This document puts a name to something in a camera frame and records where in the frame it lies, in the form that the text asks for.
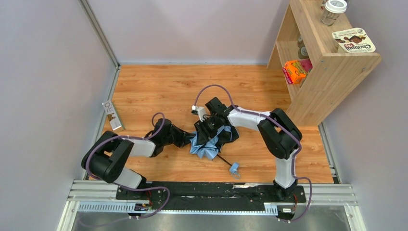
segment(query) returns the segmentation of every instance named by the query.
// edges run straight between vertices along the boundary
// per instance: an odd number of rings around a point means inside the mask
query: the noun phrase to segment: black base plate
[[[213,182],[167,182],[153,181],[143,187],[150,188],[165,186],[170,190],[170,199],[165,209],[173,210],[214,210],[214,211],[263,211],[264,202],[294,203],[294,197],[290,196],[280,200],[274,194],[273,185],[258,185],[247,188],[234,188],[239,183],[213,183]],[[153,208],[160,207],[167,197],[163,190],[151,191]],[[296,186],[293,190],[298,203],[305,203],[305,191],[302,186]],[[118,190],[118,200],[147,200],[145,192],[131,192]]]

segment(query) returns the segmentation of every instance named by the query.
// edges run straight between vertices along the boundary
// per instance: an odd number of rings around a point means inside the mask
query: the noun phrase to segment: white box
[[[119,116],[115,110],[113,103],[110,100],[108,100],[102,103],[102,105],[105,110],[106,117],[108,118],[109,123],[111,124],[112,131],[120,132],[125,130],[125,127],[122,125],[122,122],[119,119]]]

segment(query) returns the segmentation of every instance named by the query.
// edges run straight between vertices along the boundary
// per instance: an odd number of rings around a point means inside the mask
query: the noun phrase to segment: metal track
[[[109,212],[109,213],[136,213],[135,202],[80,202],[78,212]],[[155,210],[137,211],[137,213],[151,213]],[[266,205],[265,211],[212,211],[212,210],[161,210],[161,214],[207,214],[207,215],[261,215],[277,216],[276,205]]]
[[[262,183],[234,185],[234,188],[248,188]],[[309,184],[299,184],[305,189],[306,199],[309,198]],[[75,180],[72,184],[68,201],[98,202],[137,202],[148,203],[147,200],[116,200],[117,186],[102,180]],[[353,188],[349,184],[312,184],[312,205],[357,205]],[[292,203],[265,203],[266,205],[291,205]]]
[[[75,222],[75,216],[79,207],[79,201],[67,201],[57,231],[71,231]]]
[[[360,213],[358,206],[344,206],[345,213],[347,214],[348,224],[351,231],[366,231],[363,217]]]

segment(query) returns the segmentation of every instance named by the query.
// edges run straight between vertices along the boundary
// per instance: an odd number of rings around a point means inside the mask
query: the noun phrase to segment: white wall
[[[56,230],[114,71],[77,0],[0,2],[0,230]]]
[[[407,7],[405,0],[349,2],[352,25],[366,30],[383,61],[325,120],[369,231],[407,230]]]
[[[122,63],[267,63],[288,0],[89,0]]]

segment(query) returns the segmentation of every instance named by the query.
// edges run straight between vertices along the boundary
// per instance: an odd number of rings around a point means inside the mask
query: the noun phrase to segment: orange box
[[[289,84],[299,84],[307,75],[307,72],[298,60],[287,61],[282,70]]]

